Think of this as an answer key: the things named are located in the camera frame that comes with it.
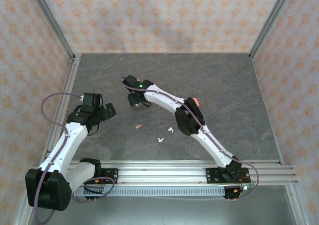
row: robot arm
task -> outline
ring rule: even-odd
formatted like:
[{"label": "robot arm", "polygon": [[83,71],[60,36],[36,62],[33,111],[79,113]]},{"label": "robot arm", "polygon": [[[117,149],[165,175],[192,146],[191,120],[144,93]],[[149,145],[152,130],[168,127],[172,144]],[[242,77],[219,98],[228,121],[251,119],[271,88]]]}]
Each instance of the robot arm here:
[{"label": "robot arm", "polygon": [[101,176],[101,163],[95,159],[82,159],[79,165],[67,171],[69,164],[81,142],[93,126],[115,116],[111,103],[100,106],[101,94],[85,93],[82,105],[78,106],[67,118],[66,129],[48,158],[37,170],[30,169],[25,175],[26,190],[30,206],[34,206],[35,193],[40,177],[45,173],[38,198],[38,207],[63,211],[68,206],[72,193],[86,180]]},{"label": "robot arm", "polygon": [[152,102],[175,115],[179,130],[196,139],[213,157],[223,177],[231,182],[238,174],[241,164],[228,152],[209,131],[203,115],[192,98],[178,98],[154,85],[148,80],[140,82],[129,75],[123,81],[131,92],[128,99],[131,106]]}]

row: orange object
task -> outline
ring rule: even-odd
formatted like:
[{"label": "orange object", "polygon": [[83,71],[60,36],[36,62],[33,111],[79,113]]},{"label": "orange object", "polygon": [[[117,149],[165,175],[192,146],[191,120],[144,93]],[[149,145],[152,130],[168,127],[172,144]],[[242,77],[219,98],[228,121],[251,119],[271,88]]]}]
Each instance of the orange object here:
[{"label": "orange object", "polygon": [[195,104],[199,107],[199,102],[196,98],[193,98],[193,100],[195,101]]}]

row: wall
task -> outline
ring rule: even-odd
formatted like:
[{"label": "wall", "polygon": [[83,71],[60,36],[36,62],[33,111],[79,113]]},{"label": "wall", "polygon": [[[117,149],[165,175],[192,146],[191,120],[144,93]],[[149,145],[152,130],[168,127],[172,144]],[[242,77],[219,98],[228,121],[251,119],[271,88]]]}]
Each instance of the wall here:
[{"label": "wall", "polygon": [[[27,170],[49,132],[40,104],[62,89],[69,59],[35,0],[0,0],[0,218],[12,224]],[[57,100],[45,107],[54,115]]]},{"label": "wall", "polygon": [[75,53],[248,53],[276,2],[46,1]]},{"label": "wall", "polygon": [[254,61],[278,145],[319,221],[319,0],[290,0]]}]

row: gray floor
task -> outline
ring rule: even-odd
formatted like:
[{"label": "gray floor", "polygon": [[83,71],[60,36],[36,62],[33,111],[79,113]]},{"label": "gray floor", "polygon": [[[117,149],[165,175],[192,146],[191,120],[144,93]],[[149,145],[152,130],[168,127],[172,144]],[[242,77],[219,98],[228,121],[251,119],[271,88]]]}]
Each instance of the gray floor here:
[{"label": "gray floor", "polygon": [[[279,159],[256,76],[246,54],[84,54],[72,92],[101,93],[117,115],[87,137],[74,159],[210,160],[174,115],[158,105],[131,108],[121,83],[127,75],[154,82],[182,98],[196,97],[206,124],[241,160]],[[70,99],[67,114],[79,101]]]},{"label": "gray floor", "polygon": [[[260,187],[244,200],[224,198],[108,197],[96,203],[70,202],[48,225],[294,225],[284,186]],[[50,210],[40,209],[44,221]],[[34,215],[29,225],[35,225]]]}]

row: orange pattern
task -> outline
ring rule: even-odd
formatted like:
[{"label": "orange pattern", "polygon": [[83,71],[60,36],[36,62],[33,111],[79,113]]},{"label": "orange pattern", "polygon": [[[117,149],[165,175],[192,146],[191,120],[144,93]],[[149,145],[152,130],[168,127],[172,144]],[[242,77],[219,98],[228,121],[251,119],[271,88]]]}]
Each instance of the orange pattern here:
[{"label": "orange pattern", "polygon": [[298,167],[313,224],[319,221],[318,2],[290,0],[254,61],[278,145],[284,161]]},{"label": "orange pattern", "polygon": [[46,1],[75,53],[248,53],[276,2]]},{"label": "orange pattern", "polygon": [[[0,0],[0,8],[0,223],[9,225],[48,135],[39,106],[61,90],[69,59],[35,0]],[[49,117],[56,105],[45,108]]]}]

